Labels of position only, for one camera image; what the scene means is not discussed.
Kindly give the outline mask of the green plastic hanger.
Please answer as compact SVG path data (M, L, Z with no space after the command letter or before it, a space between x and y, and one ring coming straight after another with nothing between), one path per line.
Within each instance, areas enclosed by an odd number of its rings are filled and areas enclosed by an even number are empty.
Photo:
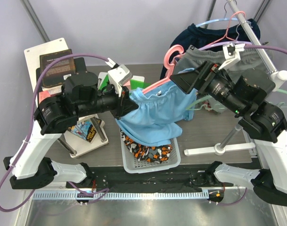
M277 89L276 92L287 95L287 91L283 89ZM273 102L269 103L280 108L287 108L287 104L284 101L278 102L276 104L274 104ZM188 111L199 111L202 109L205 109L207 111L214 111L216 113L223 113L225 110L227 110L227 107L216 101L210 95L205 95L202 98L196 99L194 102L192 102L189 106L186 107L186 110Z

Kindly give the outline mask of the light blue shorts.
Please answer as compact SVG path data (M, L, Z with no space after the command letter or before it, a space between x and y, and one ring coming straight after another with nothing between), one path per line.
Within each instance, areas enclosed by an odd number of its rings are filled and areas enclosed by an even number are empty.
M187 108L196 101L197 90L185 94L169 81L146 94L137 88L130 99L138 108L116 120L121 131L141 145L162 146L181 136L183 130L177 121L193 119L194 112Z

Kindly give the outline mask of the pink plastic hanger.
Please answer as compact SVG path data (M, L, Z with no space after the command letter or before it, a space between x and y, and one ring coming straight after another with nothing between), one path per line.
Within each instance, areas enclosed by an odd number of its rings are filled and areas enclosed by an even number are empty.
M142 90L143 94L146 94L146 93L150 92L151 90L153 90L153 89L155 89L155 88L157 88L157 87L170 81L170 76L173 73L175 65L173 63L171 63L169 61L169 59L174 52L178 52L179 54L182 54L184 52L184 49L181 45L174 45L166 52L166 54L164 56L164 61L163 61L163 65L167 69L165 78L161 79L161 80L155 82L154 84L148 86L147 88L143 89Z

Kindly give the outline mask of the orange camouflage shorts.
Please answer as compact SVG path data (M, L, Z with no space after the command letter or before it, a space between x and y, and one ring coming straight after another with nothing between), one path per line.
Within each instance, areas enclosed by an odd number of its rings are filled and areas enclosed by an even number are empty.
M120 130L120 137L127 150L132 153L137 161L157 162L163 163L169 159L172 151L171 145L163 146L145 146L132 140L122 130Z

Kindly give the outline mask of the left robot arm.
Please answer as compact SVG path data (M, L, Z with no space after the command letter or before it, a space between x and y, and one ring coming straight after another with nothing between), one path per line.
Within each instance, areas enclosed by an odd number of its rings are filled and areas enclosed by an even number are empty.
M99 90L98 77L82 71L66 79L60 94L40 102L21 150L4 159L6 169L13 174L9 180L13 189L40 189L52 182L70 182L83 188L92 185L95 176L87 164L58 163L46 153L81 117L109 111L118 119L138 108L126 87L132 74L116 68L108 72L108 78L107 86Z

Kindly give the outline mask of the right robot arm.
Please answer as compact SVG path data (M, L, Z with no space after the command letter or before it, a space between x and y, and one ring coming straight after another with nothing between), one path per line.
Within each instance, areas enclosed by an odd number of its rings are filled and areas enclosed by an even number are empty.
M275 88L267 74L247 69L233 82L221 65L205 61L170 79L185 94L196 89L234 112L268 164L265 169L248 170L215 161L206 170L206 182L211 186L220 182L243 186L266 203L287 207L287 120L279 107L266 101Z

